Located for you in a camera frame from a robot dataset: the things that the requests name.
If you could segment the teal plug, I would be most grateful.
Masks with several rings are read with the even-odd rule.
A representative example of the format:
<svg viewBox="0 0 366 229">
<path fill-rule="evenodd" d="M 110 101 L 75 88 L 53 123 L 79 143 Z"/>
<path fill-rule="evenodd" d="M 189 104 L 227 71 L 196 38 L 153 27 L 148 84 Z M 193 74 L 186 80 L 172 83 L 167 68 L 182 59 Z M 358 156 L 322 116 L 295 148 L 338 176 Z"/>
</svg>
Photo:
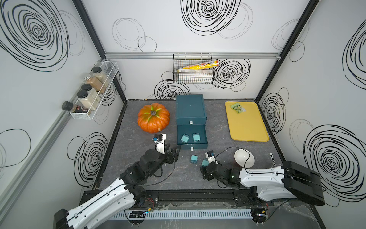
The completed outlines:
<svg viewBox="0 0 366 229">
<path fill-rule="evenodd" d="M 202 167 L 207 167 L 209 165 L 209 162 L 208 160 L 205 158 L 203 161 L 202 161 Z"/>
<path fill-rule="evenodd" d="M 182 135 L 182 137 L 181 137 L 181 141 L 182 141 L 183 143 L 188 143 L 189 138 L 190 138 L 190 136 L 189 136 L 189 135 L 187 135 L 187 134 L 183 134 L 183 135 Z"/>
<path fill-rule="evenodd" d="M 197 164 L 198 163 L 198 156 L 197 155 L 191 155 L 190 162 L 192 164 Z"/>
<path fill-rule="evenodd" d="M 199 142 L 200 140 L 201 140 L 201 137 L 200 137 L 199 133 L 193 134 L 193 141 L 194 142 Z"/>
</svg>

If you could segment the teal drawer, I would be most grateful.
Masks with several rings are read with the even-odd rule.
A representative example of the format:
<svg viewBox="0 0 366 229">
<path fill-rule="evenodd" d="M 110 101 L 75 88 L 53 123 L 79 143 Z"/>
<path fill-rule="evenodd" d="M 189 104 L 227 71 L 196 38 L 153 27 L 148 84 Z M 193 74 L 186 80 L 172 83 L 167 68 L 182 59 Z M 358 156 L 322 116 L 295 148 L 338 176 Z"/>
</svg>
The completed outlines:
<svg viewBox="0 0 366 229">
<path fill-rule="evenodd" d="M 181 146 L 183 150 L 198 150 L 208 148 L 208 139 L 206 133 L 206 125 L 182 125 L 177 126 L 177 144 Z M 193 141 L 193 134 L 199 133 L 201 140 L 199 142 Z M 188 143 L 183 143 L 181 137 L 183 134 L 190 136 Z"/>
</svg>

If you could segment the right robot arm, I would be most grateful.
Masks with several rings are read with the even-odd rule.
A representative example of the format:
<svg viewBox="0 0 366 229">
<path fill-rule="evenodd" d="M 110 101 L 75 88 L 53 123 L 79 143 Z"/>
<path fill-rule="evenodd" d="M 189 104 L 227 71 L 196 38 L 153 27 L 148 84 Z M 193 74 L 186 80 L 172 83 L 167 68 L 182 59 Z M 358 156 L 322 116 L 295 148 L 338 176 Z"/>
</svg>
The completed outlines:
<svg viewBox="0 0 366 229">
<path fill-rule="evenodd" d="M 296 198 L 309 205 L 326 204 L 320 174 L 292 161 L 269 169 L 227 169 L 211 162 L 200 171 L 203 179 L 216 179 L 226 187 L 252 189 L 254 197 L 263 201 Z"/>
</svg>

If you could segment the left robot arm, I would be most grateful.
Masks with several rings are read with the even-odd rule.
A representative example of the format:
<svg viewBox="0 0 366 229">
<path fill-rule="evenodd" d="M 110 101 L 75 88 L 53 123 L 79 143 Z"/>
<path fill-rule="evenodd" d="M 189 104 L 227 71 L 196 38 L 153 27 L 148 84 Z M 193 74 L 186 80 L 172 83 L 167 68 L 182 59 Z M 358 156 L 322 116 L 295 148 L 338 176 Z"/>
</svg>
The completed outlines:
<svg viewBox="0 0 366 229">
<path fill-rule="evenodd" d="M 163 146 L 163 152 L 149 149 L 112 184 L 80 206 L 61 209 L 54 215 L 55 229 L 95 229 L 115 214 L 127 210 L 146 197 L 147 180 L 162 166 L 175 164 L 181 147 Z"/>
</svg>

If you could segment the teal drawer cabinet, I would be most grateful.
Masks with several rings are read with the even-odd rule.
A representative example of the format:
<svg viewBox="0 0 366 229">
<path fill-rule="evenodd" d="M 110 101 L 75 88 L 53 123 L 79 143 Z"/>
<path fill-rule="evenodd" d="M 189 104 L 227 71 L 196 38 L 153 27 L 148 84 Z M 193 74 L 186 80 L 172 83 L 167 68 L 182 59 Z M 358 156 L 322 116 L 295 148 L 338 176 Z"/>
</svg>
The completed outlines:
<svg viewBox="0 0 366 229">
<path fill-rule="evenodd" d="M 202 94 L 178 95 L 175 100 L 178 126 L 206 124 L 207 114 Z"/>
</svg>

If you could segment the white bowl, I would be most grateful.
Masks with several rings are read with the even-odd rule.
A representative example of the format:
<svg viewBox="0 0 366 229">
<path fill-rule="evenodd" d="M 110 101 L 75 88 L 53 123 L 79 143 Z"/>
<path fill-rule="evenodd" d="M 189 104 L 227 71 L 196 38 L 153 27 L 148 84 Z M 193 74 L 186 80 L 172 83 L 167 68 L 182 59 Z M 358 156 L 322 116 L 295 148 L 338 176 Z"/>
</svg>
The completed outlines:
<svg viewBox="0 0 366 229">
<path fill-rule="evenodd" d="M 253 154 L 246 149 L 238 149 L 234 154 L 236 163 L 242 168 L 251 168 L 255 164 Z"/>
</svg>

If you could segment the orange pumpkin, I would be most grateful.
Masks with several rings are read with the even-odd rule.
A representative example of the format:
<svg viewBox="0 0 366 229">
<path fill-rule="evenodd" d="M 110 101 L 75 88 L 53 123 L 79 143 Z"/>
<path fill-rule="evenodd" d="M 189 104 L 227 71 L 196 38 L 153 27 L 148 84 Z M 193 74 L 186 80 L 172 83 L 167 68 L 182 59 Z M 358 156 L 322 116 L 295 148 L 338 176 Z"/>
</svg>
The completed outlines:
<svg viewBox="0 0 366 229">
<path fill-rule="evenodd" d="M 164 130 L 170 123 L 170 112 L 159 103 L 145 105 L 138 114 L 137 124 L 145 132 L 155 134 Z"/>
</svg>

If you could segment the yellow tray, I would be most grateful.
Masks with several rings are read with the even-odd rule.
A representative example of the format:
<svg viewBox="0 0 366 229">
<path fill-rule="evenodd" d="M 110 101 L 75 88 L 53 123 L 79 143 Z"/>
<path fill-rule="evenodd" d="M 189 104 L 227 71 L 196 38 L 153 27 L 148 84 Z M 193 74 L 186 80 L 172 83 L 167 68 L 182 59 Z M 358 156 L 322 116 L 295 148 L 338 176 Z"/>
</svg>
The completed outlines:
<svg viewBox="0 0 366 229">
<path fill-rule="evenodd" d="M 230 105 L 240 103 L 246 110 L 238 114 Z M 267 142 L 269 134 L 255 102 L 226 101 L 226 114 L 230 136 L 235 141 Z"/>
</svg>

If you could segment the green snack packet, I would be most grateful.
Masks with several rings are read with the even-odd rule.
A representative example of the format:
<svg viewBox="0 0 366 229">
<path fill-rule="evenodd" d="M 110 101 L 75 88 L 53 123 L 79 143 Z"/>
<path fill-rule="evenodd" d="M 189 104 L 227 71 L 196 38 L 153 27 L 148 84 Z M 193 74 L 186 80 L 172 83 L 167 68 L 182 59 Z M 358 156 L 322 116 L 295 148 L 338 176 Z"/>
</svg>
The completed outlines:
<svg viewBox="0 0 366 229">
<path fill-rule="evenodd" d="M 238 114 L 242 113 L 242 112 L 246 112 L 246 110 L 241 106 L 240 103 L 235 103 L 233 105 L 230 105 L 230 107 L 236 111 Z"/>
</svg>

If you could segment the yellow tube package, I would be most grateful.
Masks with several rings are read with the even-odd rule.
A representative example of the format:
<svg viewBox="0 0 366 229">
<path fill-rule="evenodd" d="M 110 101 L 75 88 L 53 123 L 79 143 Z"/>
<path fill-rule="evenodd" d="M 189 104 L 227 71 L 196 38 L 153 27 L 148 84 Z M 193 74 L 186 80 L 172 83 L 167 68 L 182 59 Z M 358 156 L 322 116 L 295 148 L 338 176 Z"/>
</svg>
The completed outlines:
<svg viewBox="0 0 366 229">
<path fill-rule="evenodd" d="M 218 67 L 218 66 L 219 66 L 219 61 L 215 60 L 215 61 L 199 63 L 199 64 L 195 64 L 195 65 L 185 66 L 185 67 L 179 68 L 179 70 L 203 70 L 203 69 L 210 69 L 210 68 L 214 68 L 214 67 Z"/>
</svg>

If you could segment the spice jar brown powder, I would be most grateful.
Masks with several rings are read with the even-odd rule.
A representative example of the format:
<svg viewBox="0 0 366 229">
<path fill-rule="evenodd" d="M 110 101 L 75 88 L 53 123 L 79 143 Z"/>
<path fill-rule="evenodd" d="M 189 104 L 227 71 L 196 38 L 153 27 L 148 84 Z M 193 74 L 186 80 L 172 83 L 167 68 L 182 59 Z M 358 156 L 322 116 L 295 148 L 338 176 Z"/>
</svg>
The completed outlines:
<svg viewBox="0 0 366 229">
<path fill-rule="evenodd" d="M 87 84 L 90 84 L 96 90 L 96 92 L 99 94 L 105 93 L 106 87 L 97 77 L 88 75 L 84 79 Z"/>
</svg>

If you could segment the spice jar white powder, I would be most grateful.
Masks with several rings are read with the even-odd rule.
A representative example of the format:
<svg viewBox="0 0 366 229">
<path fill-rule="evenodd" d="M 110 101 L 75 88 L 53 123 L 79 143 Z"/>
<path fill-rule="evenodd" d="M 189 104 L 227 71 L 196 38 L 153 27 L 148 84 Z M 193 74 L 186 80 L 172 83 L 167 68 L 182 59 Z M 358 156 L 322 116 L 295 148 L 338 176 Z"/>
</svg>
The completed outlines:
<svg viewBox="0 0 366 229">
<path fill-rule="evenodd" d="M 100 97 L 99 97 L 97 91 L 90 84 L 83 84 L 81 86 L 81 89 L 88 92 L 88 94 L 90 94 L 93 97 L 93 99 L 95 100 L 96 103 L 100 102 Z"/>
</svg>

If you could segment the spice jar cream powder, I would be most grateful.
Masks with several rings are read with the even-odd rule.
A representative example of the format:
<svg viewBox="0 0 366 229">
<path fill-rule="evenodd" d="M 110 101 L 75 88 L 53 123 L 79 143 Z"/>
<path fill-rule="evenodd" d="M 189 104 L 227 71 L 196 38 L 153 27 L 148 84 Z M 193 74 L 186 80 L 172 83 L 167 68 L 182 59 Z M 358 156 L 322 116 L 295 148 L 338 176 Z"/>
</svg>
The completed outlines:
<svg viewBox="0 0 366 229">
<path fill-rule="evenodd" d="M 98 107 L 98 103 L 95 98 L 89 94 L 86 90 L 81 90 L 77 93 L 79 101 L 83 106 L 91 111 L 95 111 Z"/>
</svg>

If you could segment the spice jar beige powder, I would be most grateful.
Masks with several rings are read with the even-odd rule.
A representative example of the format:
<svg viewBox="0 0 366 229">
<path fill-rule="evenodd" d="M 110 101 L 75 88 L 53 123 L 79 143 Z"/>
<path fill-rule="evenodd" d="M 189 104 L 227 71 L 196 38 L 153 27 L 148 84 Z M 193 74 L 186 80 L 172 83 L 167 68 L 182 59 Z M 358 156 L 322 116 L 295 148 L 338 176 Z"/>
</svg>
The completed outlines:
<svg viewBox="0 0 366 229">
<path fill-rule="evenodd" d="M 103 86 L 108 86 L 109 85 L 109 79 L 107 74 L 102 70 L 101 67 L 93 67 L 91 70 L 91 77 L 92 78 L 96 78 L 99 80 L 99 82 L 103 85 Z"/>
</svg>

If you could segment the dark sauce bottle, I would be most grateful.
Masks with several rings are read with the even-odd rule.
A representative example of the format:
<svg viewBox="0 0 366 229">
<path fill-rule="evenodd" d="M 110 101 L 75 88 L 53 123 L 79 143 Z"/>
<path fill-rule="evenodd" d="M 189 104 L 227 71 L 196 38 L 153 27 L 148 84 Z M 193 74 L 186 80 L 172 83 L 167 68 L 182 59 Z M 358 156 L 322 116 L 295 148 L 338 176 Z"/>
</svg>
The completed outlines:
<svg viewBox="0 0 366 229">
<path fill-rule="evenodd" d="M 86 109 L 82 106 L 73 104 L 73 103 L 68 102 L 68 101 L 65 101 L 62 104 L 62 110 L 69 111 L 71 113 L 81 113 L 81 114 L 88 113 L 88 109 Z"/>
</svg>

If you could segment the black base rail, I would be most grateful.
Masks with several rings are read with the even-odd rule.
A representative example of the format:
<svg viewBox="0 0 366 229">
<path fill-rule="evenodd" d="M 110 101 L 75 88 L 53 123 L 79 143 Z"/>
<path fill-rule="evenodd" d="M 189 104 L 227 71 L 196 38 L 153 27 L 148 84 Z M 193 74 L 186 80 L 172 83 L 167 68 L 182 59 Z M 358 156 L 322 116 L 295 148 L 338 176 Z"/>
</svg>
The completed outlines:
<svg viewBox="0 0 366 229">
<path fill-rule="evenodd" d="M 161 207 L 175 203 L 228 202 L 236 207 L 265 207 L 273 206 L 275 201 L 261 200 L 256 196 L 256 188 L 250 189 L 195 189 L 195 190 L 146 190 L 134 188 L 132 193 L 137 195 L 134 209 L 143 207 Z"/>
</svg>

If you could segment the clear wall shelf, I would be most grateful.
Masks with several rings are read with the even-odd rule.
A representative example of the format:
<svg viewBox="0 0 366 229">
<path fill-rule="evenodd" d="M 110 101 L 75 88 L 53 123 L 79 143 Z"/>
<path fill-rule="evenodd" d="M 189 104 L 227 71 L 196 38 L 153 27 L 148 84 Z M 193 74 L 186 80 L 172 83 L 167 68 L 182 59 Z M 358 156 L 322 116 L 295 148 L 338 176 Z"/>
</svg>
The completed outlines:
<svg viewBox="0 0 366 229">
<path fill-rule="evenodd" d="M 77 92 L 76 108 L 69 113 L 74 119 L 93 120 L 103 123 L 109 115 L 109 107 L 118 92 L 113 81 L 118 74 L 116 62 L 97 62 L 84 78 Z"/>
</svg>

